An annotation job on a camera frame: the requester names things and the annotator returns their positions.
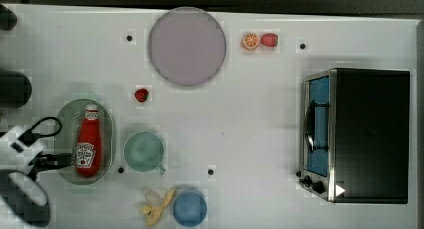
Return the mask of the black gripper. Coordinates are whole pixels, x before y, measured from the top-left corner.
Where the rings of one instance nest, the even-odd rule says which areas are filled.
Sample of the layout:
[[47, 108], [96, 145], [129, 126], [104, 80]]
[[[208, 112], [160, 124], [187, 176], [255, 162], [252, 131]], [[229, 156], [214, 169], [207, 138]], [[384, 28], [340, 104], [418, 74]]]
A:
[[72, 163], [72, 155], [70, 153], [62, 154], [40, 154], [37, 155], [31, 162], [32, 169], [29, 176], [36, 176], [39, 172], [58, 170], [70, 166]]

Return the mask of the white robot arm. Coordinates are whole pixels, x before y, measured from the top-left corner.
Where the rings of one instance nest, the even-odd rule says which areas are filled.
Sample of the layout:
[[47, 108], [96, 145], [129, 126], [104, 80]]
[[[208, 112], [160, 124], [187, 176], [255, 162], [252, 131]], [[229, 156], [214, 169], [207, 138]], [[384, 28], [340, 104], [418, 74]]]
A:
[[37, 175], [71, 165], [70, 153], [45, 153], [41, 138], [44, 135], [22, 126], [2, 132], [0, 138], [1, 209], [17, 221], [36, 227], [48, 226], [51, 220], [48, 194]]

